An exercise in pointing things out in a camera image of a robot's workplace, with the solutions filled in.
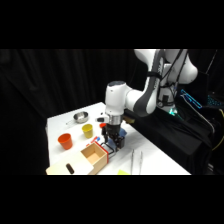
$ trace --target small bowl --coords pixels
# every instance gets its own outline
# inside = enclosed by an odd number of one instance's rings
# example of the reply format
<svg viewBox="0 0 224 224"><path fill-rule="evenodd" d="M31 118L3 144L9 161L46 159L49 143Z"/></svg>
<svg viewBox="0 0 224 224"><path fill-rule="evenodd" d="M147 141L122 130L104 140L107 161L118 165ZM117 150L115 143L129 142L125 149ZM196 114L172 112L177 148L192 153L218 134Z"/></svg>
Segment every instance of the small bowl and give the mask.
<svg viewBox="0 0 224 224"><path fill-rule="evenodd" d="M83 124L88 121L89 115L87 112L80 112L78 114L75 114L73 118L77 123Z"/></svg>

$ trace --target yellow cup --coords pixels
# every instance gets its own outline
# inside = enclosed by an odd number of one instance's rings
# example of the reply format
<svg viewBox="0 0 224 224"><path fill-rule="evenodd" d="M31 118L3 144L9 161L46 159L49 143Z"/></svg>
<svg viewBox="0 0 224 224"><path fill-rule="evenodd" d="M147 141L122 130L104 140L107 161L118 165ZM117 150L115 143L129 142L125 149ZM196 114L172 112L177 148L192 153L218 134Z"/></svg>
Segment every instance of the yellow cup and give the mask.
<svg viewBox="0 0 224 224"><path fill-rule="evenodd" d="M93 137L93 126L91 124L86 124L82 127L82 130L86 136L86 138Z"/></svg>

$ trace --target small block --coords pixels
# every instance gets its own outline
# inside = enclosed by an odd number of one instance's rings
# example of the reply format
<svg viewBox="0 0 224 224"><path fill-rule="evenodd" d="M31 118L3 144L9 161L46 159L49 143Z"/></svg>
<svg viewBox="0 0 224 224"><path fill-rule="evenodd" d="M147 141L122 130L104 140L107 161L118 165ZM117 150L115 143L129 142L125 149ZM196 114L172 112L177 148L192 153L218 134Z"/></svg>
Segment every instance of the small block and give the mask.
<svg viewBox="0 0 224 224"><path fill-rule="evenodd" d="M126 173L126 172L124 172L123 170L119 170L119 172L118 172L117 175L120 175L120 176L130 176L129 173Z"/></svg>

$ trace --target yellow object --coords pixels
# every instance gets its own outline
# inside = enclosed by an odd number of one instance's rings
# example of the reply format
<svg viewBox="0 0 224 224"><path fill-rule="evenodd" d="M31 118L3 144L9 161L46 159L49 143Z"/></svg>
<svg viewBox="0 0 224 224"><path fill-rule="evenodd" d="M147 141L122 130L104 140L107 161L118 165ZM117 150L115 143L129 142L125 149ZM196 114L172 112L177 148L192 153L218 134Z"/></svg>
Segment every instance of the yellow object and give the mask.
<svg viewBox="0 0 224 224"><path fill-rule="evenodd" d="M220 109L220 112L222 113L222 116L223 116L223 118L224 118L223 110ZM223 136L221 142L220 142L214 149L212 149L212 151L216 150L216 149L222 144L223 141L224 141L224 136Z"/></svg>
<svg viewBox="0 0 224 224"><path fill-rule="evenodd" d="M123 170L119 170L119 172L118 172L117 175L120 175L120 176L129 176L130 174L124 172Z"/></svg>
<svg viewBox="0 0 224 224"><path fill-rule="evenodd" d="M82 127L82 130L86 136L86 138L93 137L93 126L91 124L86 124Z"/></svg>

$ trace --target red object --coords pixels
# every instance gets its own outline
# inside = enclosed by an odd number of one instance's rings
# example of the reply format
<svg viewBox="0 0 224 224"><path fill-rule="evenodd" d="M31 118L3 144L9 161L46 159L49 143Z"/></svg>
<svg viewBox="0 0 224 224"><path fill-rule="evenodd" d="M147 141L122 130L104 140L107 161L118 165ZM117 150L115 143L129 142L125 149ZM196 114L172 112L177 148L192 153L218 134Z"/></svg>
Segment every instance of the red object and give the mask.
<svg viewBox="0 0 224 224"><path fill-rule="evenodd" d="M96 140L97 138L98 138L98 137L96 136L96 137L91 141L91 143L95 142L95 140Z"/></svg>
<svg viewBox="0 0 224 224"><path fill-rule="evenodd" d="M106 125L107 125L107 124L102 123L102 124L100 124L100 127L103 128L103 127L105 127Z"/></svg>
<svg viewBox="0 0 224 224"><path fill-rule="evenodd" d="M101 145L99 145L97 142L95 142L101 149L103 149L104 152L107 153L107 164L109 163L109 152L107 152L106 149L104 149Z"/></svg>
<svg viewBox="0 0 224 224"><path fill-rule="evenodd" d="M62 145L62 147L65 150L68 150L68 149L70 149L73 146L73 144L72 144L72 137L71 137L70 134L61 135L58 138L58 142Z"/></svg>

